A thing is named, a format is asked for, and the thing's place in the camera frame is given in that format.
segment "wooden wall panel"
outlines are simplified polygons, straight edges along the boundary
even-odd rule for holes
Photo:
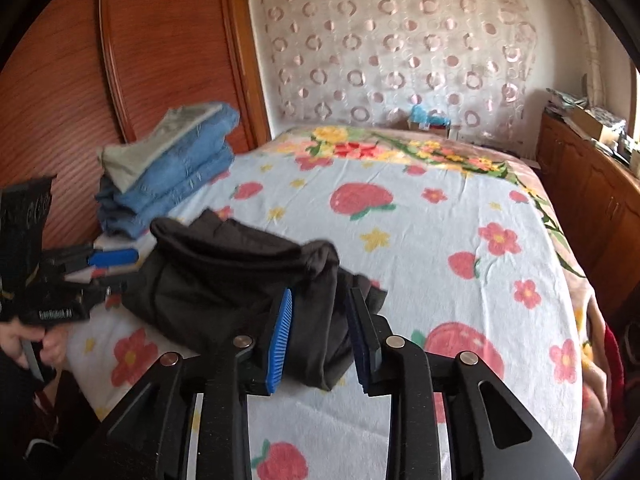
[[[238,152],[255,147],[228,0],[100,0],[100,28],[127,140],[146,136],[168,108],[225,101],[241,114],[229,142]]]
[[[95,150],[121,141],[102,68],[97,0],[52,0],[0,72],[0,187],[58,174],[45,246],[99,233]]]

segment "red cloth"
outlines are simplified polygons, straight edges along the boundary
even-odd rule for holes
[[[604,333],[604,351],[607,355],[611,376],[610,406],[613,425],[616,430],[616,443],[621,446],[626,438],[625,370],[622,365],[618,342],[609,325],[606,326]]]

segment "blue handle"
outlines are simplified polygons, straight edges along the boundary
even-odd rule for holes
[[[97,251],[87,263],[99,269],[116,267],[119,265],[134,264],[138,260],[138,251],[135,249],[119,249],[116,251]]]

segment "folded blue jeans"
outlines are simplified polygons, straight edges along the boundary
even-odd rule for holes
[[[112,197],[119,192],[115,184],[106,176],[100,180],[100,199],[98,203],[98,220],[102,230],[108,235],[125,234],[130,238],[140,238],[149,228],[154,218],[166,216],[180,202],[196,193],[202,186],[228,170],[234,160],[229,145],[223,143],[222,149],[209,160],[206,160],[187,178],[173,186],[164,195],[155,196],[147,201],[144,208],[134,211],[123,207]]]
[[[205,162],[216,157],[225,146],[226,134],[238,126],[239,118],[237,111],[223,104],[217,113],[202,121],[158,157],[127,192],[122,193],[113,183],[103,187],[101,182],[95,199],[100,204],[104,202],[108,210],[114,209],[113,202],[135,214],[142,214],[180,183],[188,181]]]

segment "folded clothes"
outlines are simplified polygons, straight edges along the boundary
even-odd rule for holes
[[[344,301],[359,288],[377,313],[386,292],[365,276],[340,268],[325,240],[300,246],[206,210],[190,226],[168,218],[151,223],[158,240],[142,265],[142,290],[123,305],[167,338],[213,354],[235,335],[259,336],[271,303],[284,287],[293,294],[285,373],[330,390],[353,362]]]
[[[130,238],[140,238],[149,228],[154,218],[167,215],[180,202],[191,196],[209,180],[224,173],[234,160],[229,145],[224,142],[222,148],[210,160],[206,160],[183,181],[174,185],[161,196],[145,201],[141,210],[127,208],[116,201],[122,194],[107,176],[100,180],[100,192],[96,196],[100,207],[98,220],[102,230],[110,235],[125,234]]]
[[[169,110],[151,134],[139,142],[105,146],[98,150],[98,160],[104,173],[122,193],[129,190],[163,153],[225,106],[223,103],[203,103]]]
[[[101,187],[95,199],[98,203],[115,202],[135,214],[142,213],[178,184],[188,181],[204,162],[215,158],[225,145],[226,134],[238,126],[238,122],[238,112],[223,104],[219,111],[196,124],[153,161],[127,192],[122,193],[115,185],[102,192]]]

